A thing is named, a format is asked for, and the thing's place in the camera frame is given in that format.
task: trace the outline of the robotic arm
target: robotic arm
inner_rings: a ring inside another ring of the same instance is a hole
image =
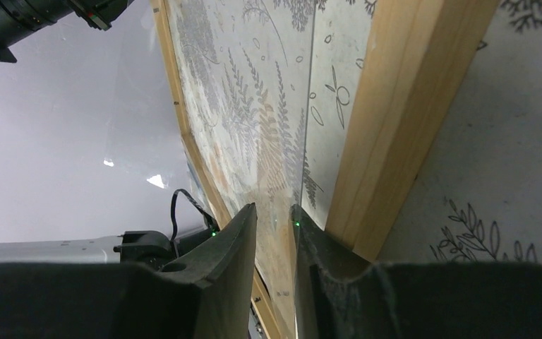
[[[75,12],[92,28],[108,30],[134,0],[0,0],[0,61],[17,62],[9,46]]]

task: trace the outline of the wood grain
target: wood grain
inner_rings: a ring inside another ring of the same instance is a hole
[[[497,5],[378,5],[325,228],[365,259],[381,250]]]
[[[214,217],[217,219],[219,226],[223,228],[231,220],[231,215],[225,205],[225,202],[223,201],[221,194],[219,193],[219,190],[217,189],[215,181],[212,179],[212,174],[203,161],[203,157],[200,154],[200,150],[198,149],[194,135],[190,128],[188,114],[186,112],[186,104],[181,88],[181,80],[175,56],[174,44],[171,39],[167,2],[165,0],[151,0],[150,3],[155,16],[155,25],[157,27],[157,34],[159,36],[159,43],[161,45],[163,62],[165,64],[165,71],[167,72],[167,80],[169,81],[171,95],[174,98],[176,116],[183,145],[186,149],[186,156],[188,161],[191,162],[193,169],[196,171],[196,175],[200,181],[200,184],[202,185],[204,194],[209,201]],[[272,310],[271,299],[256,269],[253,274],[251,301],[267,338],[283,338],[279,331],[275,314]]]

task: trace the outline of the wooden edge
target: wooden edge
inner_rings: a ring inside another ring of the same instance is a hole
[[[379,254],[498,0],[378,5],[326,232]]]
[[[191,162],[196,171],[196,176],[202,185],[204,194],[209,200],[211,209],[213,209],[213,215],[217,219],[219,226],[223,228],[231,220],[231,215],[223,202],[215,182],[212,180],[212,175],[203,161],[203,157],[200,154],[190,128],[188,113],[186,112],[186,102],[184,101],[183,90],[181,89],[181,78],[179,76],[174,44],[171,38],[171,28],[169,27],[167,0],[150,0],[150,4],[155,16],[155,25],[163,54],[167,80],[171,88],[171,95],[174,98],[174,106],[182,141],[186,149],[186,154],[189,157],[188,161]],[[279,331],[275,314],[272,311],[271,298],[256,268],[253,275],[251,302],[267,338],[283,338]]]

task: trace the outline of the wooden beam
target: wooden beam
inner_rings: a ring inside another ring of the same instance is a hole
[[[380,1],[326,232],[372,261],[499,0]]]
[[[152,12],[155,15],[155,25],[157,27],[157,34],[159,35],[159,43],[163,54],[165,71],[167,72],[167,80],[169,81],[169,87],[171,88],[171,96],[174,98],[176,116],[188,161],[196,171],[198,181],[209,201],[213,215],[219,223],[219,227],[223,228],[231,220],[231,215],[217,189],[217,185],[212,180],[210,171],[203,161],[203,156],[200,154],[200,150],[196,145],[194,135],[190,128],[188,113],[186,111],[186,102],[184,101],[183,90],[181,88],[181,79],[179,76],[174,44],[171,38],[171,29],[169,27],[167,0],[151,0],[150,4]],[[279,326],[277,325],[275,313],[273,312],[271,298],[256,269],[254,270],[253,275],[251,302],[267,338],[283,338],[279,331]]]

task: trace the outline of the cable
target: cable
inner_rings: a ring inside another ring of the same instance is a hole
[[[171,224],[173,225],[173,228],[174,228],[173,233],[171,234],[171,241],[173,242],[176,239],[177,232],[178,232],[177,221],[176,221],[176,204],[177,204],[177,196],[178,196],[178,193],[180,192],[183,193],[184,196],[188,199],[188,201],[192,203],[192,206],[194,206],[200,212],[200,214],[202,214],[203,217],[205,217],[206,222],[207,222],[207,227],[210,230],[218,232],[219,225],[217,224],[217,221],[209,213],[207,213],[207,211],[204,208],[202,208],[198,204],[198,202],[194,200],[194,198],[192,198],[192,196],[187,192],[187,190],[177,189],[171,198],[171,208],[169,210],[169,213],[171,215]]]

